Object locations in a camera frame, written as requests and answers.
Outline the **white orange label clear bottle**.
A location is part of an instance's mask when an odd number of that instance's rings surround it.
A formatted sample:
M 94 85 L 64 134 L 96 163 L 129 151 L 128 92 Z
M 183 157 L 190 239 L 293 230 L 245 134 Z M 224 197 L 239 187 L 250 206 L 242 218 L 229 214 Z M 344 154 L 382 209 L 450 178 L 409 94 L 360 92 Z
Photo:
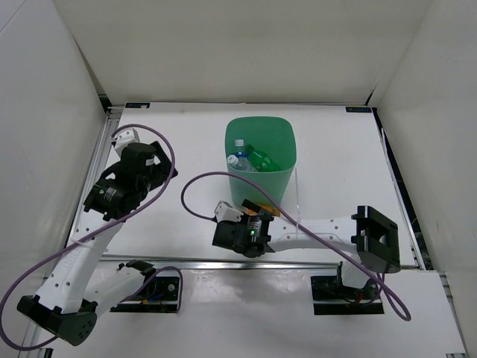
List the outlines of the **white orange label clear bottle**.
M 246 157 L 231 154 L 227 157 L 227 165 L 240 172 L 256 172 L 255 167 Z

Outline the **green soda bottle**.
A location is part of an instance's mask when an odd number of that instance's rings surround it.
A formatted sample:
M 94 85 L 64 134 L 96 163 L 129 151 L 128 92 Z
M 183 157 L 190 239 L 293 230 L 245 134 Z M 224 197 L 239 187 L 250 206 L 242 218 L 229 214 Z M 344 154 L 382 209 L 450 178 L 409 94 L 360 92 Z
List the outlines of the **green soda bottle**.
M 252 145 L 246 145 L 251 165 L 258 172 L 280 172 L 281 168 L 263 151 L 255 149 Z

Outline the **blue label clear bottle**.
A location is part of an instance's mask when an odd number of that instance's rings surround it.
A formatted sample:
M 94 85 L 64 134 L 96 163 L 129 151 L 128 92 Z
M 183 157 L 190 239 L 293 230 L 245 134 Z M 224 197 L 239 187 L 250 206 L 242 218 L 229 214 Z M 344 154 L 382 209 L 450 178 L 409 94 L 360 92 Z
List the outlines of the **blue label clear bottle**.
M 249 157 L 249 154 L 247 153 L 246 151 L 246 148 L 245 148 L 245 143 L 244 143 L 244 140 L 243 139 L 235 139 L 234 140 L 234 152 L 233 154 L 240 158 L 240 157 L 246 157 L 248 158 Z

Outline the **orange juice bottle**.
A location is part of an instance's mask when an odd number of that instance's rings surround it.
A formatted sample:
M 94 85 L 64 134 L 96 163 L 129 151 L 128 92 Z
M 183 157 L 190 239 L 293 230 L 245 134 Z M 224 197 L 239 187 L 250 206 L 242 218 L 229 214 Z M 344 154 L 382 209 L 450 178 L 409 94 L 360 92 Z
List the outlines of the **orange juice bottle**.
M 267 210 L 268 212 L 272 213 L 274 216 L 280 217 L 281 215 L 281 212 L 275 206 L 267 205 L 267 204 L 259 204 L 259 206 L 263 210 Z

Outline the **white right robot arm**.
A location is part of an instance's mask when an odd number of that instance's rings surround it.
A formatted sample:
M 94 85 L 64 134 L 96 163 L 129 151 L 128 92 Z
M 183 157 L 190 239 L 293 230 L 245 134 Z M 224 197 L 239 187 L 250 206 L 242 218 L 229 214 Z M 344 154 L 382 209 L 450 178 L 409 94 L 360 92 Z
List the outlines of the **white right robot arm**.
M 294 249 L 334 247 L 373 274 L 401 269 L 398 226 L 370 206 L 359 206 L 351 216 L 305 221 L 304 228 L 260 209 L 249 215 L 225 201 L 217 204 L 212 239 L 216 247 L 247 258 Z

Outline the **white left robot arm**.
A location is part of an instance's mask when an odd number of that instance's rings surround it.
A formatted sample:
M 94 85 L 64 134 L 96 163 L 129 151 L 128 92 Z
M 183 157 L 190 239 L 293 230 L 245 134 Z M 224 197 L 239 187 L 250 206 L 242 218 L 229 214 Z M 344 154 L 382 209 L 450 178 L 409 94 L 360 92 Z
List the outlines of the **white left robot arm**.
M 23 296 L 17 310 L 58 339 L 78 346 L 98 318 L 129 297 L 149 298 L 156 290 L 153 265 L 140 260 L 121 264 L 116 273 L 90 286 L 103 253 L 133 213 L 144 207 L 149 192 L 165 185 L 177 170 L 158 142 L 131 142 L 120 160 L 106 168 L 83 205 L 85 241 L 71 238 L 52 273 L 33 294 Z

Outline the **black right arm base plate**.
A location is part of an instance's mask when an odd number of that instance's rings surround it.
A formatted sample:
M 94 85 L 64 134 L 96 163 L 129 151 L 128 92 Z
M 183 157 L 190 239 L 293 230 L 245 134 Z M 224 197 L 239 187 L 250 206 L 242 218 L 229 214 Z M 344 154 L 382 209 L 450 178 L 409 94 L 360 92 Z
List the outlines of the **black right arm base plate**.
M 343 286 L 333 276 L 310 277 L 314 315 L 381 315 L 380 287 L 371 279 L 364 288 Z

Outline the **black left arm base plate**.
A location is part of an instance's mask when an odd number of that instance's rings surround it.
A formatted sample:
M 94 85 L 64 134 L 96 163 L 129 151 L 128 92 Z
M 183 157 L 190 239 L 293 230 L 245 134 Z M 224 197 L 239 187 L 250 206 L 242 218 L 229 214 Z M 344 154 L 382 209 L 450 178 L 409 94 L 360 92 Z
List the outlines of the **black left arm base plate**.
M 111 313 L 177 314 L 183 298 L 181 270 L 166 267 L 136 296 L 110 309 Z

